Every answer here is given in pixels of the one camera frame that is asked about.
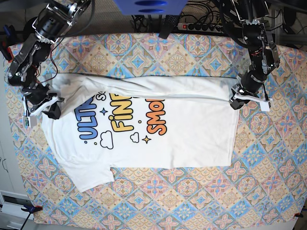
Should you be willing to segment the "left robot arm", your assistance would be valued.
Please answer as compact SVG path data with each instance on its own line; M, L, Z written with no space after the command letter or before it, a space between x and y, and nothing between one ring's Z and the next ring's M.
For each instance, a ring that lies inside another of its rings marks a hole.
M243 40L251 64L243 75L239 74L239 83L232 87L233 96L229 103L233 109L238 110L254 101L262 111L268 112L272 99L265 90L265 81L280 65L277 46L268 29L268 21L264 19L269 9L264 0L234 0L232 4L242 23Z

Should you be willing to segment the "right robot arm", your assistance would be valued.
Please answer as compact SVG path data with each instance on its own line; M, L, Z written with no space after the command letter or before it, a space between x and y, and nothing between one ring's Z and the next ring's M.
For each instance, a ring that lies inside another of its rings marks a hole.
M8 83L21 88L23 95L23 122L30 127L36 124L41 113L51 119L59 119L59 103L64 98L50 87L47 81L38 80L39 67L47 58L52 57L55 43L61 38L73 36L69 30L80 16L91 7L91 22L95 12L95 1L78 0L67 5L55 0L47 1L47 6L34 19L33 32L24 41L20 52L9 59L11 65L7 72Z

